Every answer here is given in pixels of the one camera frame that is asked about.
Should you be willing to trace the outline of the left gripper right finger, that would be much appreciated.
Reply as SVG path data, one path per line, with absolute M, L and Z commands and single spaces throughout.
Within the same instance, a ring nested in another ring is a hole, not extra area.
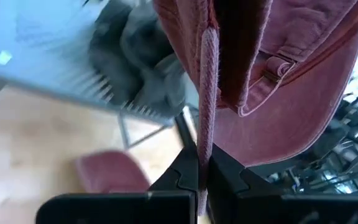
M 215 223 L 358 223 L 358 195 L 287 194 L 217 146 L 208 202 Z

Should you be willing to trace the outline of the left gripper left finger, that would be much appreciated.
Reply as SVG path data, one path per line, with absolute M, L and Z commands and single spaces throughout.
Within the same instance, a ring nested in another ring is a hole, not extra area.
M 150 184 L 128 154 L 104 151 L 76 162 L 85 194 L 63 194 L 37 211 L 36 224 L 197 222 L 198 156 L 185 147 Z

